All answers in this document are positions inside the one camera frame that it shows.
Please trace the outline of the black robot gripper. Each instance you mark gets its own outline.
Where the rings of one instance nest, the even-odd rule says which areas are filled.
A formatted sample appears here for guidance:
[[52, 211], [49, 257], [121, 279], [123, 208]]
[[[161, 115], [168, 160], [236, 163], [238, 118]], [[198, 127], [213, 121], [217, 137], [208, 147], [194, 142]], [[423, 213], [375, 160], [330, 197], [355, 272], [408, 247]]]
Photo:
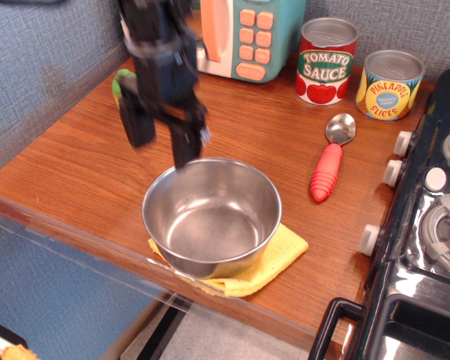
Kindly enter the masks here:
[[[140, 105], [164, 117], [164, 107], [184, 111], [186, 121], [171, 124], [172, 153], [176, 169], [198, 158], [202, 147], [211, 142], [205, 123], [206, 109], [198, 101], [196, 41], [193, 35], [178, 35], [168, 42], [125, 39], [132, 55], [136, 76], [118, 80], [124, 97], [135, 96]], [[119, 100], [119, 110], [129, 143], [139, 148], [155, 138], [154, 119], [135, 103]]]

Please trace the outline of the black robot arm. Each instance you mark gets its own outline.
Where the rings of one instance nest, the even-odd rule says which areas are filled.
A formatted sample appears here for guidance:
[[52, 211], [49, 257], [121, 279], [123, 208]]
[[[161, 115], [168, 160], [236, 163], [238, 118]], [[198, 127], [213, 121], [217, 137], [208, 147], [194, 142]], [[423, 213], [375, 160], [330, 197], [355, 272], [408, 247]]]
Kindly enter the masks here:
[[155, 122], [168, 128], [176, 168], [198, 158], [209, 141], [206, 108], [197, 99], [197, 42], [185, 19], [191, 1], [120, 1], [124, 44], [136, 73], [117, 75], [118, 108], [129, 143], [155, 138]]

